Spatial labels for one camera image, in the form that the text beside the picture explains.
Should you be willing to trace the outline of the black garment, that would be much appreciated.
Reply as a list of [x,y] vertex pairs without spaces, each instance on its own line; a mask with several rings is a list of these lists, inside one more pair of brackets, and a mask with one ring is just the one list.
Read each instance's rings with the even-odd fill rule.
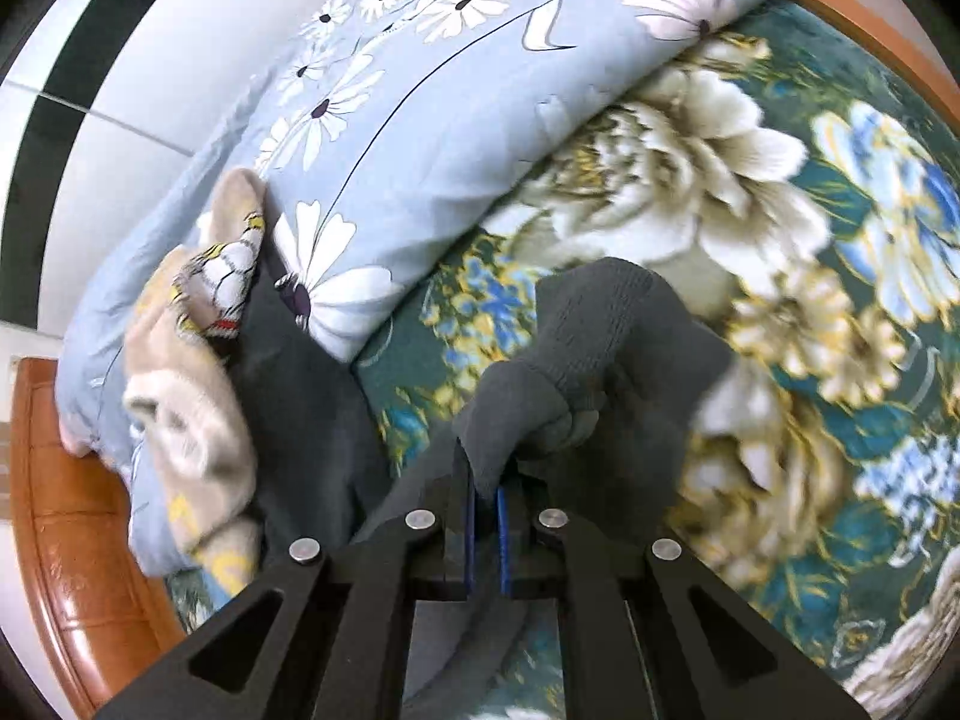
[[303,536],[342,548],[392,486],[368,402],[352,371],[299,325],[304,304],[301,284],[261,263],[228,359],[256,450],[251,514],[263,564]]

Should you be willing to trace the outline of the light blue floral duvet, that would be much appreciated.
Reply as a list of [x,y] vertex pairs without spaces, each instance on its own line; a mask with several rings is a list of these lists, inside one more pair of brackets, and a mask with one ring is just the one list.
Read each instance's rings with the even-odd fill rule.
[[245,491],[160,475],[122,403],[124,335],[169,252],[213,338],[238,330],[257,260],[349,361],[455,239],[573,130],[763,0],[331,0],[251,83],[83,294],[57,372],[62,433],[132,505],[140,571],[245,573]]

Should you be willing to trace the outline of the white black wardrobe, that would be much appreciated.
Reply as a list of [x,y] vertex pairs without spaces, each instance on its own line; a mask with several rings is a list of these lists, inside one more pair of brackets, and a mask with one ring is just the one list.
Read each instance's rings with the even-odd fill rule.
[[2,76],[2,317],[58,337],[86,283],[325,0],[55,0]]

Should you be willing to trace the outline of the orange wooden headboard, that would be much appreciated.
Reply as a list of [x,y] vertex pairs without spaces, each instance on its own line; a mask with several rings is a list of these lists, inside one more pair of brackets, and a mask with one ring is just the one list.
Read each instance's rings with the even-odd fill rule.
[[11,520],[32,622],[71,708],[91,718],[184,639],[163,582],[127,548],[128,495],[98,457],[60,442],[57,362],[16,366]]

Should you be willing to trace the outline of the teal floral bed blanket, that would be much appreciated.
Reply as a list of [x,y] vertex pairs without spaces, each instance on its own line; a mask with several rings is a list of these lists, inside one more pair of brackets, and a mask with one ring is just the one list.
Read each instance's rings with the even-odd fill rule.
[[875,718],[958,661],[958,142],[864,50],[773,2],[622,0],[677,57],[580,127],[353,343],[407,468],[534,340],[537,283],[656,271],[734,364],[669,522]]

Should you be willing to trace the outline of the beige fleece yellow-pattern garment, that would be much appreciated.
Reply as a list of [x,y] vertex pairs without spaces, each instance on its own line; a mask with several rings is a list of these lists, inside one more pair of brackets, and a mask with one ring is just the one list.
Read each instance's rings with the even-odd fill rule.
[[251,433],[223,349],[239,337],[265,238],[265,185],[235,167],[213,192],[203,245],[172,249],[149,277],[124,338],[124,406],[145,431],[179,554],[235,596],[257,572]]

